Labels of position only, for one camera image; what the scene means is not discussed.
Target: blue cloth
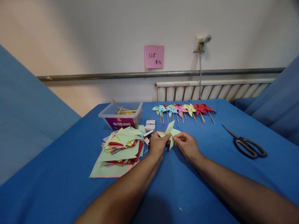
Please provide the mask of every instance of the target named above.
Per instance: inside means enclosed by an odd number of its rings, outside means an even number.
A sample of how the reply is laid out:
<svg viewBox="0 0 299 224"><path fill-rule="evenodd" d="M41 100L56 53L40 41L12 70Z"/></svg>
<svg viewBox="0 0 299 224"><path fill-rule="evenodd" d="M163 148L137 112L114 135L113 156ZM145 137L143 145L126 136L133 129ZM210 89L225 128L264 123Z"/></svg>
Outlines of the blue cloth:
<svg viewBox="0 0 299 224"><path fill-rule="evenodd" d="M0 45L0 185L80 118Z"/></svg>
<svg viewBox="0 0 299 224"><path fill-rule="evenodd" d="M245 110L299 146L299 56Z"/></svg>
<svg viewBox="0 0 299 224"><path fill-rule="evenodd" d="M239 98L233 100L231 104L239 108L241 111L245 111L254 100L255 98Z"/></svg>
<svg viewBox="0 0 299 224"><path fill-rule="evenodd" d="M296 145L225 100L176 103L205 103L217 112L212 114L216 124L207 116L206 124L199 117L195 123L188 114L184 124L181 118L174 124L175 129L196 138L206 157L268 186L299 205L299 148ZM166 113L162 125L152 110L159 104L174 102L143 103L141 124L149 119L156 120L156 130L165 131L168 125ZM73 223L116 180L88 178L101 152L102 139L112 132L98 117L107 105L96 106L0 187L0 223ZM221 124L237 135L255 141L268 156L256 160L243 156ZM223 223L223 220L238 223L225 203L174 147L164 153L164 160L133 223Z"/></svg>

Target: scissors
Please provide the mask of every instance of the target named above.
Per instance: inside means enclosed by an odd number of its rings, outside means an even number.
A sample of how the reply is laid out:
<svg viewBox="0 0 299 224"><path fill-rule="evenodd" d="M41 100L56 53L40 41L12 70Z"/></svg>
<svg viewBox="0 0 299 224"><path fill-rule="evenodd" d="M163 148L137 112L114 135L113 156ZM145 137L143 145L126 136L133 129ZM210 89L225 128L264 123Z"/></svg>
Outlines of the scissors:
<svg viewBox="0 0 299 224"><path fill-rule="evenodd" d="M231 130L229 130L227 127L225 127L224 125L222 125L233 137L234 137L234 145L236 146L236 148L239 150L239 152L241 152L244 156L250 158L250 159L257 159L258 157L266 157L267 153L266 151L260 147L258 144L256 144L255 142L243 138L243 137L239 137L236 134L234 134ZM238 143L240 143L244 149L246 149L247 152L245 152L242 148L240 148L240 146L238 145ZM258 152L258 150L256 150L255 148L253 148L250 144L254 145L260 152Z"/></svg>

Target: clear plastic box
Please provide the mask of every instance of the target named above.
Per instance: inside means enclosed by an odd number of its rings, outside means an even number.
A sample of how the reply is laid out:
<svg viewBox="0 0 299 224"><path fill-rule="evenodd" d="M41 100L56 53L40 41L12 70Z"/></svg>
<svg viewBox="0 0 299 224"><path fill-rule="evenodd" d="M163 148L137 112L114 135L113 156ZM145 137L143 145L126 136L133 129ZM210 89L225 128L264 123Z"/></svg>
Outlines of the clear plastic box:
<svg viewBox="0 0 299 224"><path fill-rule="evenodd" d="M103 118L107 125L112 130L117 130L120 128L126 128L132 126L138 128L142 116L142 104L143 102L134 102L134 103L118 103L118 107L123 107L128 110L137 110L135 114L117 114L117 108L112 102L109 104L101 113L99 117Z"/></svg>

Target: black scissors handle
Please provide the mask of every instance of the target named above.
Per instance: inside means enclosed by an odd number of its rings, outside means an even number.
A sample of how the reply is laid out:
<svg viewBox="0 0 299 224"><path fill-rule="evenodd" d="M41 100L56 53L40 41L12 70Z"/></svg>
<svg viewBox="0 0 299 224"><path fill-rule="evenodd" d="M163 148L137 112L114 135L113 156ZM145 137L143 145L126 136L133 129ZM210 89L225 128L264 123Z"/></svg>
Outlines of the black scissors handle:
<svg viewBox="0 0 299 224"><path fill-rule="evenodd" d="M242 145L243 148L246 149L246 151L249 153L245 152L244 149L242 149L238 145L238 143L240 145ZM258 150L253 148L249 143L254 145ZM256 144L255 142L253 142L247 138L234 136L234 145L239 150L239 152L241 152L244 156L246 156L250 159L257 159L258 157L266 157L267 156L266 151L262 147L260 147L258 144Z"/></svg>

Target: container label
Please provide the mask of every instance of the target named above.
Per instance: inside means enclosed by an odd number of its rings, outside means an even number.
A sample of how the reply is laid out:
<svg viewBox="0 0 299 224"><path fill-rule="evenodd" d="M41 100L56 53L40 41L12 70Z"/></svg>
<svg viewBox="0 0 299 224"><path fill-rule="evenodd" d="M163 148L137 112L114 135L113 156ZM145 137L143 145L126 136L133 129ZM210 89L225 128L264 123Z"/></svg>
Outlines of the container label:
<svg viewBox="0 0 299 224"><path fill-rule="evenodd" d="M105 118L112 129L126 128L132 126L135 128L133 118Z"/></svg>

